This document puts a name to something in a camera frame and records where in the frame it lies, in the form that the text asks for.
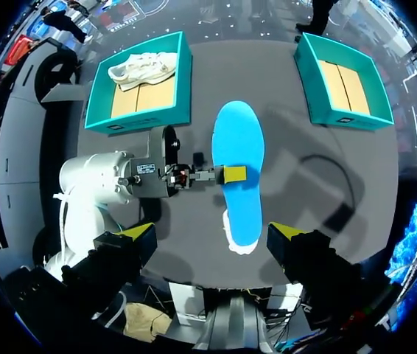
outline table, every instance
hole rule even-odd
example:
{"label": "table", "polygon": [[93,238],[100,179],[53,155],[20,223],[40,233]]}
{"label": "table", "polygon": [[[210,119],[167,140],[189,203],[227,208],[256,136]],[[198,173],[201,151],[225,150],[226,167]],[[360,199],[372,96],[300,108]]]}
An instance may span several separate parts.
{"label": "table", "polygon": [[[217,112],[231,100],[249,103],[266,146],[263,233],[252,254],[229,251],[222,228],[222,191],[213,184],[196,185],[161,201],[158,250],[144,275],[212,288],[284,284],[288,279],[265,246],[271,221],[321,230],[352,263],[385,247],[398,185],[394,127],[369,132],[312,125],[293,60],[295,48],[248,40],[191,46],[192,123],[175,127],[182,145],[179,161],[192,163],[192,154],[201,152],[211,164]],[[77,155],[128,149],[141,156],[147,137],[147,131],[106,136],[85,131],[81,124]],[[138,221],[138,201],[110,209],[124,226]]]}

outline insole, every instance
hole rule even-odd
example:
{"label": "insole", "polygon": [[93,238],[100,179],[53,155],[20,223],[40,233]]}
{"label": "insole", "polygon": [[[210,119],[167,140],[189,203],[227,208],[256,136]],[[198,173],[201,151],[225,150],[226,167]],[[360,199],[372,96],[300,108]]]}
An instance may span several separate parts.
{"label": "insole", "polygon": [[247,180],[222,185],[233,241],[257,243],[262,231],[259,177],[264,160],[264,137],[253,109],[242,101],[227,103],[215,121],[211,142],[214,166],[246,166]]}

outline white sneaker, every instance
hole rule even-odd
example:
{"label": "white sneaker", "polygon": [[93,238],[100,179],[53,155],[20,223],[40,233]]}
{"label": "white sneaker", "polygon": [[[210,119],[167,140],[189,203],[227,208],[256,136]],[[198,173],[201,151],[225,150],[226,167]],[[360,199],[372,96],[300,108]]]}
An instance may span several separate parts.
{"label": "white sneaker", "polygon": [[128,91],[142,83],[165,81],[174,74],[177,62],[177,53],[131,55],[125,63],[110,67],[108,75],[122,91]]}
{"label": "white sneaker", "polygon": [[108,76],[118,85],[128,83],[128,66],[147,65],[157,56],[158,54],[156,53],[130,54],[130,57],[125,62],[108,68]]}

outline teal box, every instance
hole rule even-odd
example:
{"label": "teal box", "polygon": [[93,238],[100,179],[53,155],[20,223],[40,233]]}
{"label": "teal box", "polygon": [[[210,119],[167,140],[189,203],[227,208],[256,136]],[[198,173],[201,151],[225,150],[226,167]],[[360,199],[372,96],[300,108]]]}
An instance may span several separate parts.
{"label": "teal box", "polygon": [[[146,52],[178,53],[173,104],[111,118],[116,84],[109,78],[108,68],[123,63],[130,54]],[[192,53],[183,32],[162,35],[105,59],[97,67],[97,73],[92,84],[85,115],[85,129],[112,134],[153,128],[159,125],[190,123],[191,75]]]}
{"label": "teal box", "polygon": [[[341,125],[370,131],[393,125],[387,93],[371,57],[342,43],[304,33],[294,58],[304,85],[312,123]],[[357,72],[370,115],[332,107],[332,96],[319,60]]]}

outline beige bag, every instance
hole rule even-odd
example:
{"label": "beige bag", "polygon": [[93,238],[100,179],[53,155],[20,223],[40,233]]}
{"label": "beige bag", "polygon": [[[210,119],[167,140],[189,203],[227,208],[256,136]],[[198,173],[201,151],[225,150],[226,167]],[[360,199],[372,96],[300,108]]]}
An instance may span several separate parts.
{"label": "beige bag", "polygon": [[159,333],[165,334],[171,323],[165,313],[137,302],[125,306],[125,317],[123,334],[147,343],[154,341]]}

